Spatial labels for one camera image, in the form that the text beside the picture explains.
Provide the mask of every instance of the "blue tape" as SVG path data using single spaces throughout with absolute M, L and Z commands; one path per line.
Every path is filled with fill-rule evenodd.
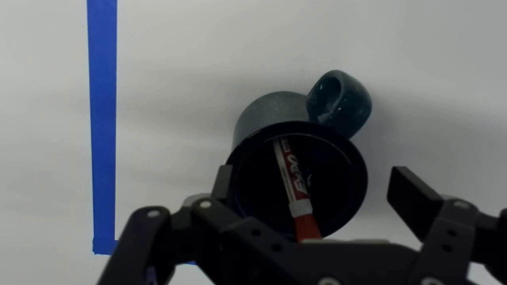
M 117 0 L 87 0 L 93 253 L 114 250 Z

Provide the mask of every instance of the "white wall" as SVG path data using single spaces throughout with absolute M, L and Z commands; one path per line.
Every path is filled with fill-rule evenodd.
M 507 204 L 505 2 L 120 2 L 117 228 L 209 192 L 242 108 L 340 68 L 372 94 L 353 138 L 371 187 L 334 238 L 417 246 L 385 203 L 393 165 Z M 0 277 L 93 284 L 85 2 L 0 2 Z M 192 268 L 176 284 L 199 284 Z M 493 284 L 483 271 L 475 280 Z

